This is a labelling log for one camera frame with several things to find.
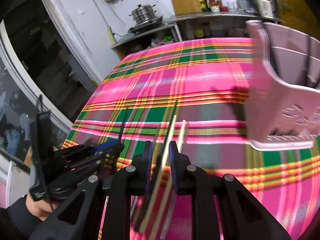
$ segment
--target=door frame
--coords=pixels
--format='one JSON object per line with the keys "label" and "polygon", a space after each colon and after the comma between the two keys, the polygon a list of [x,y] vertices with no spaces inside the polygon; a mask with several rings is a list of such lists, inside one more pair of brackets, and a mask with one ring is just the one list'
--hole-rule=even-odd
{"label": "door frame", "polygon": [[0,57],[26,97],[36,106],[39,95],[42,95],[45,110],[51,110],[51,121],[59,129],[69,134],[73,123],[43,94],[18,59],[5,29],[4,21],[0,23]]}
{"label": "door frame", "polygon": [[104,79],[96,70],[96,60],[88,50],[84,40],[63,7],[61,0],[42,0],[47,13],[72,55],[95,85]]}

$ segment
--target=wooden stick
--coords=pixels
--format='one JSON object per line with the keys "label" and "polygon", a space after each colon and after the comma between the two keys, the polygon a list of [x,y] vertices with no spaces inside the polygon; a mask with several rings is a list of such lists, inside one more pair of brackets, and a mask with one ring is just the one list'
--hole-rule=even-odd
{"label": "wooden stick", "polygon": [[[181,152],[181,149],[182,149],[182,143],[183,143],[183,136],[184,136],[185,127],[186,127],[186,120],[183,120],[181,128],[180,128],[179,136],[178,136],[178,143],[177,143],[177,147],[178,147],[178,151],[179,152]],[[167,200],[168,200],[169,194],[171,192],[171,189],[172,189],[172,177],[171,177],[171,172],[170,172],[167,184],[165,185],[164,194],[163,194],[163,197],[161,199],[160,207],[159,207],[159,210],[157,212],[156,220],[155,220],[155,223],[153,224],[153,227],[152,227],[152,230],[151,230],[151,234],[150,234],[149,240],[154,240],[156,238],[156,235],[157,235],[158,230],[159,230],[161,218],[162,218],[162,215],[164,213],[164,209],[166,207]]]}
{"label": "wooden stick", "polygon": [[149,202],[149,206],[148,206],[146,215],[145,215],[143,221],[141,222],[141,226],[140,226],[140,229],[139,229],[139,232],[142,233],[142,234],[144,234],[144,232],[147,229],[147,225],[148,225],[148,221],[149,221],[149,218],[150,218],[150,215],[151,215],[151,212],[152,212],[152,208],[153,208],[153,206],[154,206],[154,204],[156,202],[156,197],[157,197],[158,190],[159,190],[159,187],[160,187],[160,183],[161,183],[164,167],[165,167],[165,165],[167,163],[167,160],[168,160],[169,143],[171,142],[172,137],[173,137],[173,131],[174,131],[174,126],[175,126],[175,123],[176,123],[176,119],[177,119],[177,116],[174,115],[173,119],[172,119],[172,124],[171,124],[170,130],[169,130],[169,134],[168,134],[168,140],[167,140],[167,143],[166,143],[166,145],[164,147],[162,160],[161,160],[161,167],[159,169],[159,173],[158,173],[158,176],[156,178],[156,183],[155,183],[153,192],[151,194],[151,198],[150,198],[150,202]]}
{"label": "wooden stick", "polygon": [[167,235],[167,232],[169,230],[169,225],[171,223],[171,218],[172,218],[174,206],[176,204],[177,195],[174,192],[174,190],[172,190],[171,192],[172,193],[171,193],[171,198],[169,200],[169,207],[168,207],[168,211],[167,211],[167,216],[166,216],[164,223],[163,223],[163,226],[162,226],[160,240],[164,240]]}

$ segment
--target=cooking pot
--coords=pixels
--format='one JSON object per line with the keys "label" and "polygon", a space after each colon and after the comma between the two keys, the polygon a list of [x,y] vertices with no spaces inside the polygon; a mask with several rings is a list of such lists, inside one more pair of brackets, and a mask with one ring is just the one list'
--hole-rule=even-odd
{"label": "cooking pot", "polygon": [[255,9],[250,0],[236,0],[236,4],[238,8],[243,9],[248,13],[255,13]]}
{"label": "cooking pot", "polygon": [[133,20],[137,23],[143,23],[149,20],[156,18],[155,12],[153,7],[156,5],[141,5],[139,4],[138,7],[131,12],[129,16],[133,17]]}

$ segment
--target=electrical wire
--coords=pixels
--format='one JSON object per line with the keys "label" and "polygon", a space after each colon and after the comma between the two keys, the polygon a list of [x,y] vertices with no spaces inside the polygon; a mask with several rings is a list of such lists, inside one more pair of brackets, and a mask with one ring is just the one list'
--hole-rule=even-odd
{"label": "electrical wire", "polygon": [[[264,23],[263,21],[265,19],[262,18],[261,14],[260,14],[260,10],[259,10],[259,7],[257,6],[257,4],[253,1],[253,0],[249,0],[253,9],[255,10],[255,13],[253,15],[257,16],[258,19]],[[264,30],[266,31],[268,37],[269,37],[269,53],[270,53],[270,63],[271,63],[271,66],[273,67],[273,70],[275,71],[275,73],[278,75],[279,78],[281,78],[280,76],[280,73],[279,73],[279,68],[278,68],[278,64],[277,64],[277,60],[276,60],[276,57],[275,57],[275,54],[274,54],[274,51],[273,51],[273,46],[272,46],[272,43],[271,43],[271,37],[269,35],[269,32],[268,32],[268,28],[266,27],[265,24],[262,25]]]}
{"label": "electrical wire", "polygon": [[126,36],[126,35],[119,35],[118,33],[113,33],[113,34],[115,34],[115,35],[117,35],[117,36],[119,36],[119,37],[124,37],[124,36]]}
{"label": "electrical wire", "polygon": [[[43,112],[43,101],[42,101],[42,94],[39,95],[38,99],[37,99],[37,104],[36,104],[36,129],[37,129],[37,133],[39,133],[39,112],[42,113]],[[53,207],[52,207],[52,202],[51,202],[51,199],[50,199],[50,195],[49,195],[49,192],[48,192],[48,188],[47,188],[47,184],[45,182],[45,179],[44,179],[44,171],[43,171],[43,168],[42,168],[42,160],[40,158],[40,153],[38,155],[38,160],[35,161],[34,165],[36,165],[38,167],[38,170],[40,172],[40,180],[42,182],[42,185],[43,185],[43,189],[44,189],[44,192],[45,192],[45,195],[47,197],[47,202],[48,204],[50,205],[50,208],[51,208],[51,212],[53,212]]]}
{"label": "electrical wire", "polygon": [[[107,20],[105,19],[105,17],[103,16],[103,14],[102,14],[99,6],[97,5],[96,1],[93,0],[93,3],[94,3],[94,5],[95,5],[95,7],[97,8],[97,10],[99,11],[99,13],[100,13],[101,17],[103,18],[104,22],[106,23],[107,27],[109,27],[109,24],[108,24]],[[130,27],[116,14],[116,12],[115,12],[114,9],[110,6],[110,4],[108,4],[108,3],[106,3],[106,4],[107,4],[107,5],[109,6],[109,8],[112,10],[112,12],[114,13],[114,15],[129,29]]]}

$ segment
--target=metal screw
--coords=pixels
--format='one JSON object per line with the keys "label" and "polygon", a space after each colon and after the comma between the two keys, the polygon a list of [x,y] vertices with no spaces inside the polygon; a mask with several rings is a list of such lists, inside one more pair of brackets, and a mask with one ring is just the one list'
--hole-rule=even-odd
{"label": "metal screw", "polygon": [[224,179],[227,180],[227,181],[233,181],[235,177],[232,176],[231,174],[226,174],[224,175]]}
{"label": "metal screw", "polygon": [[127,166],[125,169],[126,169],[126,171],[127,171],[127,172],[133,172],[133,171],[135,171],[135,170],[136,170],[136,167],[135,167],[135,166],[130,165],[130,166]]}
{"label": "metal screw", "polygon": [[96,182],[96,181],[98,180],[98,176],[96,176],[96,175],[91,175],[88,180],[89,180],[89,182],[91,182],[91,183]]}
{"label": "metal screw", "polygon": [[188,166],[187,166],[187,170],[188,170],[188,171],[195,171],[196,169],[197,169],[197,167],[194,166],[194,165],[188,165]]}

